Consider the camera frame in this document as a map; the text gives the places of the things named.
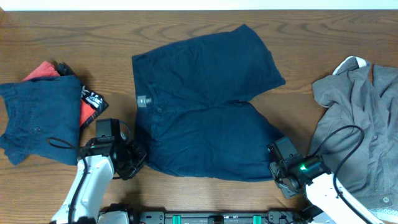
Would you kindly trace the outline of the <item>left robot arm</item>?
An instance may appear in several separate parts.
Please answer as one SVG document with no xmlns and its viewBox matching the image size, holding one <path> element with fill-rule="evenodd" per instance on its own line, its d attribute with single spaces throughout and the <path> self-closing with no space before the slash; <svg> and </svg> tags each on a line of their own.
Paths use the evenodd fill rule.
<svg viewBox="0 0 398 224">
<path fill-rule="evenodd" d="M 123 203 L 101 207 L 112 180 L 132 179 L 146 163 L 147 153 L 133 140 L 92 138 L 76 150 L 76 177 L 51 223 L 135 223 L 134 210 Z"/>
</svg>

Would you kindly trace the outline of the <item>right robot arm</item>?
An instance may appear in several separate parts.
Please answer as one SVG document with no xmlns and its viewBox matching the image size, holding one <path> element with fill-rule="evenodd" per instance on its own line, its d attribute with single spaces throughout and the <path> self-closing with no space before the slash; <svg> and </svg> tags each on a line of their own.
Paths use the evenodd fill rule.
<svg viewBox="0 0 398 224">
<path fill-rule="evenodd" d="M 304 195 L 318 215 L 307 223 L 382 223 L 349 193 L 318 156 L 301 154 L 271 162 L 270 172 L 285 198 Z"/>
</svg>

